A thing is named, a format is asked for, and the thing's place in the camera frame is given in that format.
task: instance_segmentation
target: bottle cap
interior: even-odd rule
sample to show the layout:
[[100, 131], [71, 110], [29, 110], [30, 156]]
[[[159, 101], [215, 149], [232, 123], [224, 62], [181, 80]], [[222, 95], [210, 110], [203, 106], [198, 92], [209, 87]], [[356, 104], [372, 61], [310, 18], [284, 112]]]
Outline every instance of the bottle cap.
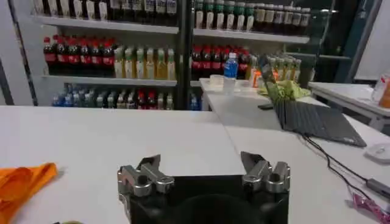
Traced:
[[111, 42], [109, 41], [104, 42], [104, 47], [110, 47], [110, 46], [111, 46]]
[[229, 53], [229, 58], [236, 58], [236, 53]]
[[99, 47], [99, 42], [98, 42], [97, 40], [94, 40], [94, 41], [92, 42], [92, 46], [94, 46], [94, 47]]
[[148, 55], [153, 55], [153, 48], [148, 48], [147, 49], [147, 52], [146, 52]]
[[137, 56], [142, 57], [144, 55], [144, 49], [138, 48], [138, 50], [136, 50], [136, 51], [137, 51], [136, 52]]
[[310, 8], [303, 8], [301, 11], [303, 13], [310, 13]]

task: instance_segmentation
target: green cloth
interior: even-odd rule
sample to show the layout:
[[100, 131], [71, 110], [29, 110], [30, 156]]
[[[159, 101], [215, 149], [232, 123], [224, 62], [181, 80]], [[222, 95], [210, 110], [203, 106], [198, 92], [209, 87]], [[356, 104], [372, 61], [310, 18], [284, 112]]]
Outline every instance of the green cloth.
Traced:
[[[305, 96], [310, 96], [311, 91], [308, 89], [303, 89], [298, 86], [298, 84], [291, 80], [284, 80], [277, 82], [279, 97], [284, 99], [298, 99]], [[268, 96], [266, 87], [259, 89], [258, 94], [263, 96]]]

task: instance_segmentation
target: yellow cloth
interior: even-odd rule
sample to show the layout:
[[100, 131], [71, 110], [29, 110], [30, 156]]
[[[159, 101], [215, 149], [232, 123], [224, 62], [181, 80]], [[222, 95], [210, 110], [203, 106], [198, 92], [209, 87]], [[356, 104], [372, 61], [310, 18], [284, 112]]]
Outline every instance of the yellow cloth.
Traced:
[[17, 210], [56, 174], [54, 163], [0, 169], [0, 224], [10, 223]]
[[[298, 99], [305, 96], [310, 96], [311, 91], [308, 89], [303, 89], [299, 85], [291, 80], [284, 80], [277, 82], [279, 97], [283, 99]], [[258, 93], [263, 96], [268, 96], [267, 89], [262, 87], [258, 90]]]

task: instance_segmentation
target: water bottle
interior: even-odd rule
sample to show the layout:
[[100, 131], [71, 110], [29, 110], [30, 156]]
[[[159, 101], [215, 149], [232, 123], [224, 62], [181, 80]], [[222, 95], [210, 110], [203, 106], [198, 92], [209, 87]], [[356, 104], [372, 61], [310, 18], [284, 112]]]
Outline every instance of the water bottle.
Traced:
[[375, 88], [371, 94], [371, 100], [374, 103], [379, 103], [386, 89], [387, 82], [389, 80], [390, 80], [390, 71], [385, 72], [379, 77], [377, 84], [375, 85]]
[[234, 92], [236, 84], [238, 63], [236, 53], [229, 53], [229, 59], [224, 67], [224, 93], [231, 94]]

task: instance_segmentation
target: power cord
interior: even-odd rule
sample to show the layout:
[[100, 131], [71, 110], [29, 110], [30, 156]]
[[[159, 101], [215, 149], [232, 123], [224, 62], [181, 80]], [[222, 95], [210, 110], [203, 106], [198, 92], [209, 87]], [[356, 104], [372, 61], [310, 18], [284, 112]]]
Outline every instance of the power cord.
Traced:
[[371, 200], [371, 198], [366, 194], [364, 193], [364, 191], [362, 191], [361, 189], [359, 189], [358, 187], [352, 185], [348, 179], [343, 176], [340, 172], [338, 172], [335, 168], [333, 168], [332, 166], [330, 166], [330, 159], [332, 159], [334, 162], [336, 162], [337, 164], [339, 164], [341, 167], [343, 167], [345, 170], [348, 170], [350, 173], [354, 174], [356, 177], [362, 179], [366, 184], [368, 182], [368, 179], [367, 178], [364, 178], [362, 177], [361, 175], [357, 174], [356, 172], [354, 172], [353, 170], [349, 169], [348, 167], [346, 167], [345, 165], [343, 165], [342, 163], [340, 163], [337, 159], [334, 159], [334, 157], [330, 156], [327, 152], [325, 152], [325, 150], [320, 146], [318, 145], [317, 143], [315, 143], [313, 140], [310, 139], [310, 137], [308, 135], [305, 135], [305, 134], [301, 134], [302, 137], [304, 138], [304, 140], [306, 140], [307, 142], [309, 142], [312, 146], [314, 146], [316, 149], [318, 149], [320, 152], [322, 152], [326, 158], [327, 158], [327, 166], [330, 170], [332, 170], [334, 173], [336, 173], [342, 180], [344, 180], [344, 182], [346, 183], [347, 186], [351, 187], [352, 189], [360, 192], [361, 194], [363, 194], [367, 199]]

